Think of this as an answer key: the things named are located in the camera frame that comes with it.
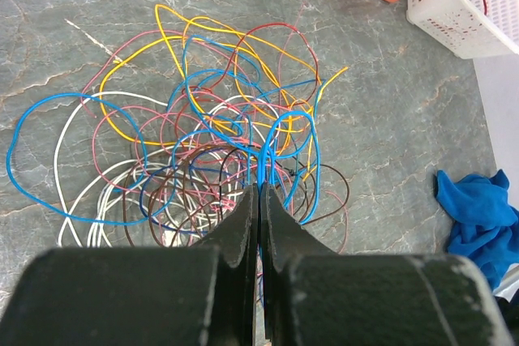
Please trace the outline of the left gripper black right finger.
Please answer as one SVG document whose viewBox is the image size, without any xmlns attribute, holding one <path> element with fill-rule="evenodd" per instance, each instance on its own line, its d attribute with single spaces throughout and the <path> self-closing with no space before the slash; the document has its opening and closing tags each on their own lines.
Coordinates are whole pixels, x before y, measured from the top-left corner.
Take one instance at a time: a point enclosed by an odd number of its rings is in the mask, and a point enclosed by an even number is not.
<svg viewBox="0 0 519 346">
<path fill-rule="evenodd" d="M 510 345 L 469 259 L 330 250 L 263 185 L 259 198 L 265 335 L 274 345 Z"/>
</svg>

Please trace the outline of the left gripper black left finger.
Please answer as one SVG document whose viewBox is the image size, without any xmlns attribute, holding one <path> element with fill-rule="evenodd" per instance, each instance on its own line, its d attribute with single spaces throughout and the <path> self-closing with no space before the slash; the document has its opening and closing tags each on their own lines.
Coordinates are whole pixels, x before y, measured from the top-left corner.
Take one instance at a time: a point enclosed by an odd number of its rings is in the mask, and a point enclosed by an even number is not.
<svg viewBox="0 0 519 346">
<path fill-rule="evenodd" d="M 252 345 L 258 190 L 189 247 L 55 249 L 21 275 L 4 345 Z"/>
</svg>

